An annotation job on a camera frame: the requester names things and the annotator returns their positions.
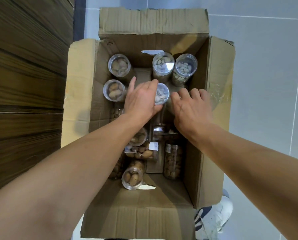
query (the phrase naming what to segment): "cardboard box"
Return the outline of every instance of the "cardboard box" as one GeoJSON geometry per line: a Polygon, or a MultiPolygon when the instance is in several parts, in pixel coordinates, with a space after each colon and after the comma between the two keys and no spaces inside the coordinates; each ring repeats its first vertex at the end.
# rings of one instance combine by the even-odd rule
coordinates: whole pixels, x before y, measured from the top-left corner
{"type": "MultiPolygon", "coordinates": [[[[191,53],[198,69],[189,88],[205,88],[212,98],[214,120],[229,129],[235,48],[232,42],[209,36],[203,9],[100,9],[99,37],[74,42],[68,55],[61,146],[106,125],[113,103],[103,96],[112,75],[107,63],[115,53],[133,67],[150,68],[153,56],[143,50],[164,50],[177,58],[191,53]]],[[[153,190],[129,191],[121,181],[107,180],[87,209],[83,238],[195,239],[194,208],[220,201],[223,172],[188,143],[181,181],[145,174],[153,190]]]]}

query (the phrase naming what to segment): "barcode sticker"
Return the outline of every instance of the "barcode sticker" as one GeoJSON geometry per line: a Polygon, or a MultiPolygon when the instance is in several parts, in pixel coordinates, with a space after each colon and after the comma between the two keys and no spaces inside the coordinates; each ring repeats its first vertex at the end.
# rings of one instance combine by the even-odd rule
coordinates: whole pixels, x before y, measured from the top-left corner
{"type": "Polygon", "coordinates": [[[151,141],[149,143],[149,150],[158,151],[159,143],[151,141]]]}
{"type": "Polygon", "coordinates": [[[166,145],[166,152],[171,153],[171,145],[170,144],[166,145]]]}

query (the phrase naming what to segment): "person's right hand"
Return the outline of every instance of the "person's right hand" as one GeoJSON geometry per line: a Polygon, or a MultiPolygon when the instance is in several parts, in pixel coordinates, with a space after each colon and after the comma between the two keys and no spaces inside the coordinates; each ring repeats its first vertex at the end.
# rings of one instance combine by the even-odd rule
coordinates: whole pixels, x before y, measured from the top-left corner
{"type": "Polygon", "coordinates": [[[190,94],[182,88],[171,94],[175,112],[175,126],[195,147],[203,139],[206,128],[212,123],[210,96],[204,89],[192,89],[190,94]]]}

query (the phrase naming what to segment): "sneaker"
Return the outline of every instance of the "sneaker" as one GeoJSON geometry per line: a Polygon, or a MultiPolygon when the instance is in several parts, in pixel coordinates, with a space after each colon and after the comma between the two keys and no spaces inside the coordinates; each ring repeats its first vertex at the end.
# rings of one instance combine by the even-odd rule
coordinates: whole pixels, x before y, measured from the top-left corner
{"type": "Polygon", "coordinates": [[[233,204],[226,196],[216,205],[201,208],[195,216],[196,239],[217,240],[232,211],[233,204]]]}

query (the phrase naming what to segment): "person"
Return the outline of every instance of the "person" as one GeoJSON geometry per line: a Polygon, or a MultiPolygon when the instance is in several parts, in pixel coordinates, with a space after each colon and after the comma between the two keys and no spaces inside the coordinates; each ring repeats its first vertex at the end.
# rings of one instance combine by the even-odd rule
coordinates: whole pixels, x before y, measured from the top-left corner
{"type": "MultiPolygon", "coordinates": [[[[162,109],[154,105],[157,84],[152,80],[135,88],[134,77],[123,115],[4,186],[0,190],[0,240],[70,239],[125,145],[162,109]]],[[[206,90],[182,88],[171,94],[171,100],[179,132],[210,157],[287,239],[298,240],[298,159],[214,124],[206,90]]]]}

